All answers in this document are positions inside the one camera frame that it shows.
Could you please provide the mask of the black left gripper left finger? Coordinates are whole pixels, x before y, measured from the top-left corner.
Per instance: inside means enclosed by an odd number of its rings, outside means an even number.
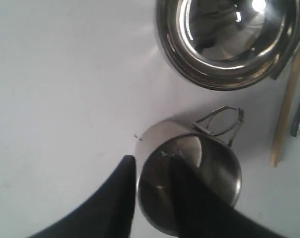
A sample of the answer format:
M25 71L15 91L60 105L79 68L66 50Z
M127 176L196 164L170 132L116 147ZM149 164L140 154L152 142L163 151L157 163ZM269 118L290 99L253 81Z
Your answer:
M128 238L136 204L136 160L125 155L102 186L35 238Z

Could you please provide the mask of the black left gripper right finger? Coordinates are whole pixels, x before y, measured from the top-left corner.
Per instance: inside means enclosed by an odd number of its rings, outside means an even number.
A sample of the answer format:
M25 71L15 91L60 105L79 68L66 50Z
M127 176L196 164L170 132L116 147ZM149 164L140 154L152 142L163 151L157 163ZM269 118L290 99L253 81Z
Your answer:
M169 174L179 237L271 237L271 231L224 203L182 159L170 160Z

